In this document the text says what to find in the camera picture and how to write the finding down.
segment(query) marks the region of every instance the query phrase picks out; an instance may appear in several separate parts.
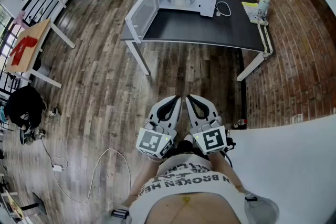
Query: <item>strap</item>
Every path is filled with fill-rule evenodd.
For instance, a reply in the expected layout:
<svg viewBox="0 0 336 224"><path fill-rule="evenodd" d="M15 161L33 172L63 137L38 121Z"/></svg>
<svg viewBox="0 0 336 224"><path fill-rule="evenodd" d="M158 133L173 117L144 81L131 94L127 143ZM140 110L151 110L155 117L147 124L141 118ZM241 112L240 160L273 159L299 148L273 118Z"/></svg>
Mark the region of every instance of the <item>strap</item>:
<svg viewBox="0 0 336 224"><path fill-rule="evenodd" d="M126 219L129 214L130 213L128 212L128 210L125 210L125 209L115 209L115 210L112 210L111 212L112 217L123 218L123 219Z"/></svg>

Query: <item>wooden floor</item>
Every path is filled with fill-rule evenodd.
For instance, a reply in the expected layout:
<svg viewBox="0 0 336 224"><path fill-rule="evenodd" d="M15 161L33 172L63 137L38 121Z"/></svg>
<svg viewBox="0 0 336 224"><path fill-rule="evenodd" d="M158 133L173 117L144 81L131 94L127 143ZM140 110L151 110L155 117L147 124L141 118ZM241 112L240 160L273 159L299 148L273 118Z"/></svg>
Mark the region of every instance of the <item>wooden floor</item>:
<svg viewBox="0 0 336 224"><path fill-rule="evenodd" d="M150 76L144 76L119 40L132 2L70 0L56 24L76 44L75 49L51 33L41 57L52 67L50 77L62 88L34 81L36 89L61 112L58 118L44 115L40 127L46 131L44 142L50 155L68 160L67 169L56 177L76 200L86 198L93 168L109 147L125 155L135 179L145 158L135 150L138 130L159 100L197 94L216 105L223 123L240 118L237 51L208 45L143 44L140 49L151 70ZM188 124L183 102L180 136L186 135ZM44 224L95 223L102 212L127 197L126 165L112 151L101 159L91 196L80 205L58 188L41 141L21 146L16 130L6 133L4 150L8 180L19 192L20 205L30 204L36 193L47 208L48 216L40 216Z"/></svg>

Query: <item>wooden table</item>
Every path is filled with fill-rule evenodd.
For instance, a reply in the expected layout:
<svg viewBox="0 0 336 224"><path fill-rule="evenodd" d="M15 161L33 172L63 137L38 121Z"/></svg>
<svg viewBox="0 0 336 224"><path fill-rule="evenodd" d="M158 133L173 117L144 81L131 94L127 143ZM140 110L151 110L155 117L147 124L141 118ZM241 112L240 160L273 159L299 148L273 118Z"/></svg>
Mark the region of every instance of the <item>wooden table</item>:
<svg viewBox="0 0 336 224"><path fill-rule="evenodd" d="M17 76L18 78L21 78L31 83L31 80L17 73L17 72L27 72L28 74L33 74L34 76L61 88L62 84L48 78L47 76L33 69L38 53L40 51L43 51L41 47L50 29L54 30L56 34L59 35L59 37L63 39L71 48L75 47L75 44L69 38L67 38L66 35L64 35L62 31L53 22L51 22L50 19L44 20L38 24L29 27L28 29L20 33L14 47L16 47L17 44L27 36L36 38L37 44L33 48L27 48L27 47L25 48L20 63L18 65L12 66L14 55L10 56L10 58L8 59L5 72L9 72Z"/></svg>

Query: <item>white cable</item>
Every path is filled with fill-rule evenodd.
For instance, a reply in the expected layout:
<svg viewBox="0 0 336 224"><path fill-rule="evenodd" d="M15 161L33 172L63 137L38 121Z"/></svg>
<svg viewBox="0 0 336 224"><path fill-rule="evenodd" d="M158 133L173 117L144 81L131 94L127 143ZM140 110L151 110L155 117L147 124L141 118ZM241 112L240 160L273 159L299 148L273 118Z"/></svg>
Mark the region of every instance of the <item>white cable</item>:
<svg viewBox="0 0 336 224"><path fill-rule="evenodd" d="M57 158L57 159L64 159L64 160L67 162L67 165L66 165L64 168L61 168L62 170L65 170L65 169L68 167L68 160L65 159L65 158L60 158L60 157L53 157L53 158L51 159L51 165L52 165L52 166L55 165L55 164L53 164L53 160L54 160L55 158Z"/></svg>
<svg viewBox="0 0 336 224"><path fill-rule="evenodd" d="M124 160L125 160L125 162L126 162L126 166L127 166L128 174L129 174L129 176L130 176L130 178L129 178L129 190L128 190L128 192L130 192L130 191L131 191L131 172L130 172L130 168L128 167L128 163L127 163L127 160L126 160L126 158L124 157L124 155L122 155L119 151L115 150L114 148L108 148L107 150L105 150L105 151L103 152L103 154L100 155L100 157L99 157L99 159L98 159L98 161L97 161L97 164L96 164L96 166L95 166L94 169L93 169L92 180L91 180L91 184L90 184L90 189L89 189L88 197L87 197L84 201L77 201L77 200L74 200L74 199L72 199L71 197L69 197L69 196L64 192L64 190L62 190L61 186L58 184L58 181L57 181L55 172L53 171L53 173L54 173L54 177L55 177L55 180L56 180L56 183L57 183L57 186L59 187L59 189L60 189L60 190L61 190L61 191L62 191L62 192L63 192L63 193L70 199L70 200L73 200L73 201L75 201L75 202L77 202L77 203L79 203L79 204L83 204L85 201L87 201L87 200L89 199L89 197L90 197L90 194L91 194L91 189L92 189L92 184L93 184L93 178L94 178L94 173L95 173L95 171L96 171L96 168L97 168L97 166L98 166L98 164L99 164L100 159L102 158L102 156L103 156L107 151L109 151L109 150L113 150L113 151L117 152L121 157L124 158Z"/></svg>
<svg viewBox="0 0 336 224"><path fill-rule="evenodd" d="M230 12L229 15L223 14L223 13L221 13L221 12L219 11L219 9L218 9L218 4L219 4L219 3L225 3L225 4L226 4L226 6L227 6L227 8L229 9L229 12ZM215 7L216 7L216 10L217 10L217 16L220 16L220 15L223 15L223 16L226 16L226 17L231 16L231 9L230 9L229 5L228 5L225 1L219 1L219 2L217 2Z"/></svg>

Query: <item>charger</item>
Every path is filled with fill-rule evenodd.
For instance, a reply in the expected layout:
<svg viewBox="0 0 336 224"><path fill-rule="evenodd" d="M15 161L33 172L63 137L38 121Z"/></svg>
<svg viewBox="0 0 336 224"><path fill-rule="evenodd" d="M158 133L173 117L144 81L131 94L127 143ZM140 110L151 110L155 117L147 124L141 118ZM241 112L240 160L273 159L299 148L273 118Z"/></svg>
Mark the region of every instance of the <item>charger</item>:
<svg viewBox="0 0 336 224"><path fill-rule="evenodd" d="M52 169L53 169L54 172L62 172L63 167L60 166L60 165L53 165Z"/></svg>

